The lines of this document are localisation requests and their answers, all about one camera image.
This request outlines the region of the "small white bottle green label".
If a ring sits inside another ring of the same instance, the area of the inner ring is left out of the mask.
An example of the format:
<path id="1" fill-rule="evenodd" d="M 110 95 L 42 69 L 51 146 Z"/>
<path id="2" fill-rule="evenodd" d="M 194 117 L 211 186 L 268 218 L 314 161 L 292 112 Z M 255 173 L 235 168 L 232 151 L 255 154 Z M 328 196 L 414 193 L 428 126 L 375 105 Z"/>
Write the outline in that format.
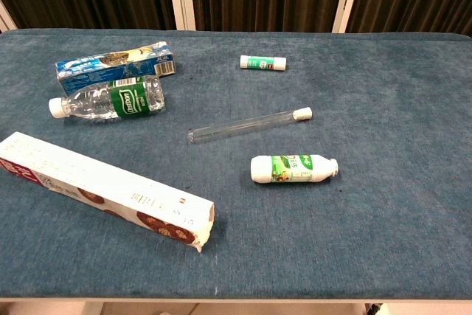
<path id="1" fill-rule="evenodd" d="M 250 168 L 252 181 L 260 184 L 321 182 L 339 172 L 335 159 L 306 154 L 255 156 Z"/>

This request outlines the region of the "clear water bottle green label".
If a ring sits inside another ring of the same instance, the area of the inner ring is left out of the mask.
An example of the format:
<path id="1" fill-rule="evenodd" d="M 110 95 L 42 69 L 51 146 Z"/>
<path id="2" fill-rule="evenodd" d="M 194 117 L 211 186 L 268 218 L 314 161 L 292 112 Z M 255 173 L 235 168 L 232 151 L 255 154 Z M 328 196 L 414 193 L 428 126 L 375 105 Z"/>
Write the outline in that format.
<path id="1" fill-rule="evenodd" d="M 49 111 L 56 119 L 127 119 L 163 109 L 164 93 L 160 79 L 155 75 L 97 83 L 79 89 L 68 97 L 56 97 L 49 101 Z"/>

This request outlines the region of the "glass test tube white stopper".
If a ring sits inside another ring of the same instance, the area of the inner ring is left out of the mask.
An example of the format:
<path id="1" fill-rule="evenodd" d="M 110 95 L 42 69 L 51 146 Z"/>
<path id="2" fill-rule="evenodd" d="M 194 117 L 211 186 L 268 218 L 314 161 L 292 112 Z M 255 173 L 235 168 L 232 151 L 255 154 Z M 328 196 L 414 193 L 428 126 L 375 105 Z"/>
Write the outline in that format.
<path id="1" fill-rule="evenodd" d="M 231 121 L 203 128 L 190 129 L 188 139 L 191 143 L 208 142 L 214 139 L 237 136 L 263 130 L 279 125 L 287 125 L 292 122 L 311 120 L 313 112 L 310 107 L 292 111 L 284 111 L 261 117 L 253 117 L 244 120 Z"/>

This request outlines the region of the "white green glue stick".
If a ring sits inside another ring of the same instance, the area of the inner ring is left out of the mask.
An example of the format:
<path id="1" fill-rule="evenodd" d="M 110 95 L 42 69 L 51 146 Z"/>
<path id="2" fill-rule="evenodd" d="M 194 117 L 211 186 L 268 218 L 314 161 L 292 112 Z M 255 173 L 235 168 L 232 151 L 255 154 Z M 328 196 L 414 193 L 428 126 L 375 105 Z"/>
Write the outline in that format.
<path id="1" fill-rule="evenodd" d="M 287 59 L 281 57 L 240 56 L 241 69 L 285 71 Z"/>

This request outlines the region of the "blue table cloth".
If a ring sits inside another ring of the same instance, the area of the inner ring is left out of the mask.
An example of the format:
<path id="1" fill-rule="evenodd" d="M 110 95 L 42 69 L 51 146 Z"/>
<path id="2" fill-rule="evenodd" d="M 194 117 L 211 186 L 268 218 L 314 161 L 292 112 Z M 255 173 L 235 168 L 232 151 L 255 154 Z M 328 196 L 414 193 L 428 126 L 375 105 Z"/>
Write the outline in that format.
<path id="1" fill-rule="evenodd" d="M 169 43 L 166 109 L 54 119 L 55 63 Z M 240 56 L 287 59 L 241 69 Z M 190 129 L 311 120 L 191 143 Z M 0 168 L 0 298 L 472 300 L 472 38 L 442 33 L 16 30 L 0 34 L 0 141 L 51 142 L 215 203 L 201 252 Z M 255 156 L 336 176 L 260 184 Z"/>

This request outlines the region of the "blue snack package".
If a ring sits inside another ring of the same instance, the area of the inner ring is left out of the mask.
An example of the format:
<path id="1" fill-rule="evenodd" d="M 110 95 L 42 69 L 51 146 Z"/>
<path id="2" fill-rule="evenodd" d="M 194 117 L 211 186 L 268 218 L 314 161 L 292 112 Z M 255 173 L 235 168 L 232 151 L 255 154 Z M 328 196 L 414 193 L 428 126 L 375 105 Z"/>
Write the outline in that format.
<path id="1" fill-rule="evenodd" d="M 176 65 L 170 46 L 160 41 L 125 51 L 109 52 L 55 64 L 56 78 L 67 95 L 95 83 L 176 73 Z"/>

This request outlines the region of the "long white biscuit box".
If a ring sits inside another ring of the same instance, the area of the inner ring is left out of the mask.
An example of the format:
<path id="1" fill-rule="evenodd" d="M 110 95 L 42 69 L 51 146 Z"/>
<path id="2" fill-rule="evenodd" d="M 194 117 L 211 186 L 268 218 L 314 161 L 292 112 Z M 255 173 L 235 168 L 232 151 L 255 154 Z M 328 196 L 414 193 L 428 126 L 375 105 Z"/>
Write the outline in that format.
<path id="1" fill-rule="evenodd" d="M 197 250 L 215 220 L 210 200 L 20 132 L 0 142 L 0 167 Z"/>

